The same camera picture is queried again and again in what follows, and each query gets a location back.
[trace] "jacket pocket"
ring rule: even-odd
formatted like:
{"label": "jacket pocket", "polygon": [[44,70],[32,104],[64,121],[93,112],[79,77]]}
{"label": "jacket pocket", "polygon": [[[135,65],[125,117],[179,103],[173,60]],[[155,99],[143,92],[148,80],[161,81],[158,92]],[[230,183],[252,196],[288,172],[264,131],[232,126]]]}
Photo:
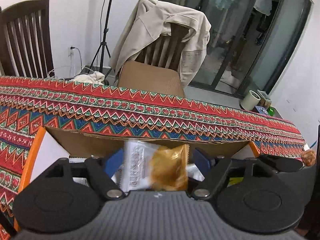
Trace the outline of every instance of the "jacket pocket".
{"label": "jacket pocket", "polygon": [[185,51],[182,53],[181,65],[178,70],[183,87],[186,87],[197,74],[206,55],[206,49]]}

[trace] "power outlet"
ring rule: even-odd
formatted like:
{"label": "power outlet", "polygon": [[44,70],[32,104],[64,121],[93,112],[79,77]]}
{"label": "power outlet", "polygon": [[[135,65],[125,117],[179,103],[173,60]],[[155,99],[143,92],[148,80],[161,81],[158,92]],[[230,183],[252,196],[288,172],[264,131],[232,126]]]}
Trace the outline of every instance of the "power outlet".
{"label": "power outlet", "polygon": [[73,56],[73,54],[74,54],[73,49],[71,49],[70,47],[68,47],[68,57]]}

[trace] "metal screw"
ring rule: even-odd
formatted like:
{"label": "metal screw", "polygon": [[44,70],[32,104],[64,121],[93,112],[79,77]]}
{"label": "metal screw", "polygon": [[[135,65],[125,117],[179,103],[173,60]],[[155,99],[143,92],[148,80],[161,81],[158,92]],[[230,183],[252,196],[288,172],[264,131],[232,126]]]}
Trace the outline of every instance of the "metal screw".
{"label": "metal screw", "polygon": [[122,195],[122,191],[119,189],[111,189],[107,192],[107,196],[111,198],[119,198]]}
{"label": "metal screw", "polygon": [[194,195],[197,197],[207,197],[210,195],[210,192],[205,188],[200,188],[194,191]]}

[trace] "beige jacket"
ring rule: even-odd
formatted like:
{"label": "beige jacket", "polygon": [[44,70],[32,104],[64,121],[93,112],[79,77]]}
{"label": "beige jacket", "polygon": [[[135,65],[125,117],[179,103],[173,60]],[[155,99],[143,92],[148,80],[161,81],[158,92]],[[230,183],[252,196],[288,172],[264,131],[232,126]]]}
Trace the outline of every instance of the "beige jacket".
{"label": "beige jacket", "polygon": [[178,66],[183,87],[199,70],[209,42],[211,25],[204,13],[158,0],[139,0],[112,53],[110,66],[118,74],[124,62],[135,60],[140,51],[162,35],[171,35],[171,25],[187,27],[186,45]]}

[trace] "clear plastic wrapper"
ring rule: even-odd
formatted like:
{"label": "clear plastic wrapper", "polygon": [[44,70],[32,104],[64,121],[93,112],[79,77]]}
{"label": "clear plastic wrapper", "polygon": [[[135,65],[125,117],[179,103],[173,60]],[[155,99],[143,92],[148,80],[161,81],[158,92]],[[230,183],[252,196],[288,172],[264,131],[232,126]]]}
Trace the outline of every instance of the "clear plastic wrapper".
{"label": "clear plastic wrapper", "polygon": [[121,189],[124,192],[147,188],[169,191],[187,189],[186,149],[184,145],[169,149],[138,140],[127,141]]}

